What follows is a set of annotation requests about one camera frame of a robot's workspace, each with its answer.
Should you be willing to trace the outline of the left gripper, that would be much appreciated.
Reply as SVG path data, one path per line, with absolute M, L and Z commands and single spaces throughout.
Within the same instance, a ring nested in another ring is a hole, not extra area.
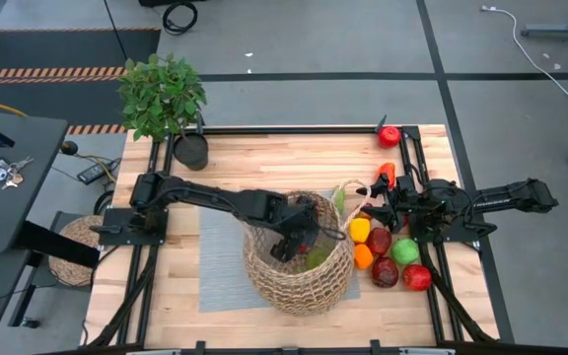
M 319 235 L 317 202 L 309 195 L 298 195 L 281 212 L 279 233 L 284 236 L 271 250 L 270 255 L 280 262 L 289 262 L 301 247 L 311 247 Z

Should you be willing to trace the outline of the green pear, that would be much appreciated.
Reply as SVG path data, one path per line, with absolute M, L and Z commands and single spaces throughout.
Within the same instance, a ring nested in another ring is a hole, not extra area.
M 308 270 L 312 270 L 323 264 L 329 257 L 331 250 L 329 248 L 312 248 L 306 258 L 306 266 Z

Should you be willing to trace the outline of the orange-red bell pepper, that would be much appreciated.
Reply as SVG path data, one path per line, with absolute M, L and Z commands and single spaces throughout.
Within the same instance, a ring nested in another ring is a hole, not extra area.
M 389 189 L 393 189 L 395 185 L 395 165 L 394 163 L 384 163 L 377 170 L 377 178 L 385 175 L 389 180 Z

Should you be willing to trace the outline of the yellow bell pepper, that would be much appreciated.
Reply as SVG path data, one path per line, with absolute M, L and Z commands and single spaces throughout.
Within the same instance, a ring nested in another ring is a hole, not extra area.
M 355 244 L 364 244 L 371 232 L 371 221 L 367 218 L 354 218 L 349 224 L 349 235 Z

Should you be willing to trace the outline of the dark red bell pepper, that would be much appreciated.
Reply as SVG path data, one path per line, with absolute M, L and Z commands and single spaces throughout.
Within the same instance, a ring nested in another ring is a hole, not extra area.
M 366 246 L 374 255 L 385 255 L 389 251 L 391 243 L 391 232 L 380 227 L 372 229 L 366 240 Z

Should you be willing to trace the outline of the woven wicker basket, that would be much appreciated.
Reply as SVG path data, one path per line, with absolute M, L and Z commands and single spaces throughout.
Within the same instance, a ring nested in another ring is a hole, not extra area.
M 337 185 L 367 187 L 358 179 Z M 354 273 L 355 244 L 348 231 L 349 224 L 362 208 L 357 204 L 346 215 L 333 204 L 332 195 L 324 196 L 310 190 L 293 190 L 285 195 L 292 202 L 298 195 L 309 195 L 317 202 L 319 235 L 306 253 L 297 253 L 289 262 L 280 262 L 270 255 L 271 248 L 282 237 L 268 229 L 244 224 L 243 255 L 248 278 L 260 297 L 275 309 L 292 316 L 316 316 L 332 309 L 348 291 Z M 308 270 L 306 258 L 314 248 L 327 248 L 331 253 L 320 266 Z

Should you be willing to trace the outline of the green apple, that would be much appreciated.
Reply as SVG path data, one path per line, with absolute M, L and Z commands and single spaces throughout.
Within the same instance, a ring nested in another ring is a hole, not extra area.
M 400 265 L 408 265 L 419 258 L 418 245 L 412 239 L 401 239 L 391 247 L 391 257 Z

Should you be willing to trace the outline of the orange fruit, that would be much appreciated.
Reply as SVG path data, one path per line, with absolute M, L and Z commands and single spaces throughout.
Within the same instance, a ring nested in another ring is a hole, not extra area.
M 374 255 L 365 244 L 357 244 L 354 249 L 355 267 L 361 270 L 369 268 L 374 262 Z

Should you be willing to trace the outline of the grey woven placemat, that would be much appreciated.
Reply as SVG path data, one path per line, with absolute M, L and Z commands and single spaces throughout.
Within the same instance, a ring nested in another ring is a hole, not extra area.
M 259 296 L 249 280 L 243 255 L 244 224 L 226 212 L 206 208 L 199 210 L 199 223 L 199 310 L 274 308 Z M 360 287 L 354 270 L 341 301 L 359 297 Z

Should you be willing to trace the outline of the black plant pot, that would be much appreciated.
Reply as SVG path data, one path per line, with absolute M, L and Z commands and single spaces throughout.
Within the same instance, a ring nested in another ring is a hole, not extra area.
M 175 141 L 175 158 L 192 171 L 201 171 L 208 165 L 208 154 L 209 146 L 202 134 L 186 133 Z

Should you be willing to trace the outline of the green leafy plant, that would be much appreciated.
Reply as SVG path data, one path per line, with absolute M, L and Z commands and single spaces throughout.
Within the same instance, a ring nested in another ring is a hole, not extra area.
M 146 62 L 125 61 L 126 73 L 118 78 L 123 101 L 123 126 L 135 141 L 147 137 L 161 142 L 182 135 L 199 121 L 207 105 L 206 91 L 197 71 L 182 57 L 156 54 Z

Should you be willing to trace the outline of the black power adapter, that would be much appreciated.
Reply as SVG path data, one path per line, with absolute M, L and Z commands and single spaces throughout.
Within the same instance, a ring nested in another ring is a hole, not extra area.
M 115 181 L 112 170 L 116 164 L 117 160 L 95 162 L 92 166 L 78 173 L 76 178 L 85 185 L 89 185 L 100 178 L 107 178 L 108 181 Z

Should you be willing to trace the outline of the bunch of metal keys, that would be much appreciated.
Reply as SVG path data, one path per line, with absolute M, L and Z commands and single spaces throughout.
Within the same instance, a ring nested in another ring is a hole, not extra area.
M 20 162 L 9 163 L 4 159 L 0 159 L 0 168 L 4 169 L 7 173 L 2 188 L 18 187 L 24 181 L 21 170 L 33 160 L 32 157 L 26 157 Z

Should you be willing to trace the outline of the dark grey desk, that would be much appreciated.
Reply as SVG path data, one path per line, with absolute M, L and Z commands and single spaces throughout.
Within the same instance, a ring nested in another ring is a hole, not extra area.
M 63 119 L 0 113 L 0 133 L 14 142 L 10 147 L 0 147 L 0 158 L 11 163 L 32 160 L 22 169 L 19 186 L 6 187 L 0 182 L 0 252 L 28 249 L 94 267 L 98 250 L 27 220 L 67 128 L 68 122 Z

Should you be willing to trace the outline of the black hazard-striped floor mat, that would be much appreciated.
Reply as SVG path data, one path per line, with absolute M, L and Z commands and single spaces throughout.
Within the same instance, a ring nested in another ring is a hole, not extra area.
M 0 30 L 0 105 L 64 119 L 70 134 L 123 133 L 118 78 L 157 51 L 158 28 Z

